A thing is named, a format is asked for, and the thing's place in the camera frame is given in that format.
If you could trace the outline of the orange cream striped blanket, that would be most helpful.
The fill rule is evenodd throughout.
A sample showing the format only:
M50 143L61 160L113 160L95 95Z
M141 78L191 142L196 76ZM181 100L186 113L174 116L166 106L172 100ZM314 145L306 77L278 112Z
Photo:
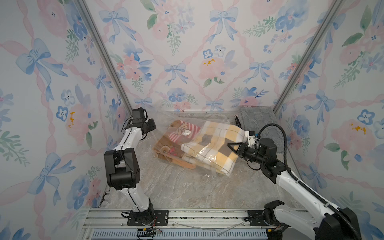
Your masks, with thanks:
M230 176L238 156L228 143L243 143L245 139L245 131L235 125L207 121L194 140L182 144L181 149L189 157L214 167L218 173Z

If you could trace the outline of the grey fluffy blanket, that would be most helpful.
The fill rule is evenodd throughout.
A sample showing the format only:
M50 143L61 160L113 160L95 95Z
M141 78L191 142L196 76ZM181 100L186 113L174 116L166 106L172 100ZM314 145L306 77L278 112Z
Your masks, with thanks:
M237 116L244 131L254 131L256 134L265 125L278 123L270 107L240 107ZM272 139L277 145L277 153L283 153L284 138L279 128L267 127L263 130L261 137Z

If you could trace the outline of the clear plastic vacuum bag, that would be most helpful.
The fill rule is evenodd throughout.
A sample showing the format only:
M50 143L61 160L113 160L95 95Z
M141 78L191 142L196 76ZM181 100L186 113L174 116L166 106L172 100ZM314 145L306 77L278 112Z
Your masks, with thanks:
M156 130L141 144L154 157L202 174L230 176L238 156L229 144L243 143L246 132L223 116L204 117L175 115L155 106L148 110Z

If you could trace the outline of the black white patterned blanket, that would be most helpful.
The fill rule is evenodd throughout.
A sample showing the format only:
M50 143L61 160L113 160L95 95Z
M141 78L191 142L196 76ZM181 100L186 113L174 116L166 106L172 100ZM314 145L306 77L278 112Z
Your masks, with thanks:
M242 125L240 123L240 120L239 120L238 116L235 116L235 123L236 123L237 127L242 128Z

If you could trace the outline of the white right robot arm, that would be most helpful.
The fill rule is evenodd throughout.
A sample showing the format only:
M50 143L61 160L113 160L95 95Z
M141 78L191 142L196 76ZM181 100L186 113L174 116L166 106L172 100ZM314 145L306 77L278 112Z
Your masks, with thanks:
M362 238L357 215L349 208L339 208L302 182L287 164L278 160L277 146L272 139L259 139L253 146L248 143L229 143L228 147L238 157L259 164L268 179L287 191L306 209L301 213L281 201L272 201L264 209L264 221L267 224L285 224L312 240Z

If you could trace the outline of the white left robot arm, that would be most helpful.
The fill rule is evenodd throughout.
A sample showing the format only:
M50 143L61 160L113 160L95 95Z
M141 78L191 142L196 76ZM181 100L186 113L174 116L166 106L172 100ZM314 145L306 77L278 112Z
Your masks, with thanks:
M135 152L139 142L155 129L156 124L145 109L132 110L132 116L123 124L122 140L104 154L108 186L124 194L132 206L129 212L122 213L129 226L149 226L155 220L153 204L140 186L141 171Z

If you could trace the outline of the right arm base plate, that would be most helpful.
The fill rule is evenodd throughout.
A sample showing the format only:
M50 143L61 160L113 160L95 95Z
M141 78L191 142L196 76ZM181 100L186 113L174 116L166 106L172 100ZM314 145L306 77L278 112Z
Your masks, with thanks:
M254 227L284 227L286 224L279 222L273 214L267 212L264 213L264 210L248 210L248 216L244 218L245 222L250 223Z

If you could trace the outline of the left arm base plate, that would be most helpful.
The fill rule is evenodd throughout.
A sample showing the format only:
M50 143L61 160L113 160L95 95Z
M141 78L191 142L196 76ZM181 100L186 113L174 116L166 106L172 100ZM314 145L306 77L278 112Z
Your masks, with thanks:
M169 220L169 210L151 210L144 212L130 211L127 217L127 226L129 227L166 227Z

